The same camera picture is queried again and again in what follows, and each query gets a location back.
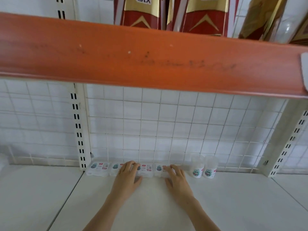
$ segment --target plastic cup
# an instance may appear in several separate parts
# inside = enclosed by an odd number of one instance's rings
[[[215,156],[207,157],[203,176],[206,178],[213,178],[217,170],[218,162],[219,159]]]
[[[200,178],[202,176],[203,168],[204,168],[204,156],[202,155],[192,156],[192,163],[190,166],[189,174],[193,178]]]

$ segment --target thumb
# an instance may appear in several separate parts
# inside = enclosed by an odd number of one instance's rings
[[[168,190],[171,192],[172,191],[172,185],[171,185],[169,179],[165,178],[165,182],[166,182],[166,186],[167,186]]]
[[[142,182],[143,177],[139,177],[138,180],[134,183],[135,185],[135,189],[140,185],[140,183]]]

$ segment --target white shelf surface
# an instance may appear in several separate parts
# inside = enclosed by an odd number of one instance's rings
[[[82,175],[79,167],[9,165],[0,172],[1,231],[46,231]]]
[[[308,210],[308,175],[278,174],[273,179]]]
[[[188,182],[222,231],[306,230],[308,212],[276,182],[259,174],[218,172]],[[82,231],[103,205],[114,177],[83,175],[50,231]],[[112,230],[194,230],[162,178],[144,178],[119,211]]]

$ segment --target red and gold box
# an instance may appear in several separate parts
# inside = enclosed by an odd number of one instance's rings
[[[166,29],[165,0],[114,0],[114,24]]]
[[[305,16],[302,23],[299,25],[290,44],[308,46],[308,14]]]
[[[251,0],[239,38],[271,41],[287,0]]]
[[[232,37],[239,0],[170,0],[167,30]]]

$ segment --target orange shelf edge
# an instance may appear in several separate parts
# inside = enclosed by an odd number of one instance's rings
[[[308,47],[0,13],[0,76],[308,98]]]

